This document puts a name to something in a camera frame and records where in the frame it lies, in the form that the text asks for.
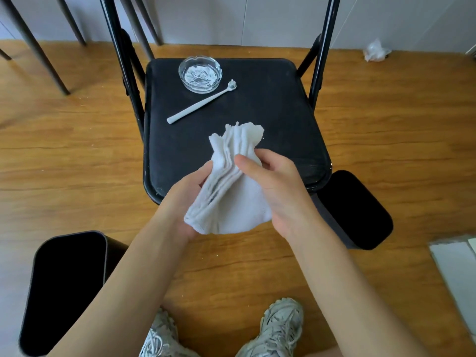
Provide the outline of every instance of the chair backrest frame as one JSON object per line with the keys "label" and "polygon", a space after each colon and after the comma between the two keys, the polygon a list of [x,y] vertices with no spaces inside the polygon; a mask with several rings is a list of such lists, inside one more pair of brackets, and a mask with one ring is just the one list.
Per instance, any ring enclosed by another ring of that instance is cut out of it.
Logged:
{"label": "chair backrest frame", "polygon": [[[100,0],[104,17],[108,24],[109,33],[112,43],[119,60],[122,71],[122,79],[126,94],[129,95],[136,116],[137,125],[139,127],[140,136],[144,137],[144,106],[140,98],[139,88],[137,87],[134,69],[142,86],[145,84],[145,72],[140,65],[139,58],[135,53],[134,47],[127,32],[121,28],[119,16],[117,14],[114,0]],[[312,76],[311,88],[309,90],[308,101],[312,109],[316,108],[319,90],[322,87],[322,76],[324,74],[324,66],[326,65],[327,55],[329,53],[330,41],[334,25],[336,23],[337,11],[339,9],[340,0],[329,0],[327,4],[326,17],[324,18],[324,26],[322,33],[318,35],[313,43],[312,48],[304,58],[303,62],[297,69],[297,75],[302,77],[313,60],[316,59],[314,72]]]}

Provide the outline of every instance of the white paste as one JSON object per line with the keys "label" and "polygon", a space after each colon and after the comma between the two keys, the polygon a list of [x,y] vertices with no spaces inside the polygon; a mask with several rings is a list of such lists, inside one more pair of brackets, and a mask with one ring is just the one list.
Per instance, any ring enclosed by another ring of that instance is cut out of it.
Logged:
{"label": "white paste", "polygon": [[217,82],[217,73],[208,65],[190,66],[184,75],[185,81],[199,89],[211,88]]}

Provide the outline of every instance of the toothbrush handle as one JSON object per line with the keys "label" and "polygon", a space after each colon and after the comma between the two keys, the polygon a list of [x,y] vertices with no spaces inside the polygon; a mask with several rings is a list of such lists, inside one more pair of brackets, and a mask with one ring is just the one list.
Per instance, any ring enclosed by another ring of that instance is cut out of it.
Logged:
{"label": "toothbrush handle", "polygon": [[203,100],[201,100],[197,103],[194,103],[193,105],[189,106],[188,108],[182,110],[180,113],[176,113],[175,115],[167,118],[167,122],[169,124],[175,123],[177,120],[182,119],[185,115],[188,115],[188,114],[194,112],[195,110],[203,107],[205,104],[208,104],[209,102],[216,99],[220,95],[225,94],[227,91],[229,91],[228,88],[226,88],[223,91],[220,91],[219,93],[216,93],[215,95],[211,95],[211,96],[207,97],[206,99],[203,99]]}

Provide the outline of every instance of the plastic bag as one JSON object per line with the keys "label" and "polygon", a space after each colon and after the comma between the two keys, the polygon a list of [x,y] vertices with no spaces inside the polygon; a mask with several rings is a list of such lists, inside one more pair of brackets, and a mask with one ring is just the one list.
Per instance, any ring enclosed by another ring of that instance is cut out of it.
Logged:
{"label": "plastic bag", "polygon": [[383,61],[385,60],[385,57],[391,52],[392,50],[382,47],[379,39],[375,39],[375,41],[368,44],[368,46],[364,49],[364,58],[366,62]]}

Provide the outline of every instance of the forearm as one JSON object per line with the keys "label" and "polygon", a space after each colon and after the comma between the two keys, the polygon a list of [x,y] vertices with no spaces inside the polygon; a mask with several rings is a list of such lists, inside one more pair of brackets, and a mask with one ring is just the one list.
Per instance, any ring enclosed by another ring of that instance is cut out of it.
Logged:
{"label": "forearm", "polygon": [[185,249],[154,216],[48,356],[137,356]]}
{"label": "forearm", "polygon": [[291,247],[342,354],[428,356],[324,220],[316,214],[301,226]]}

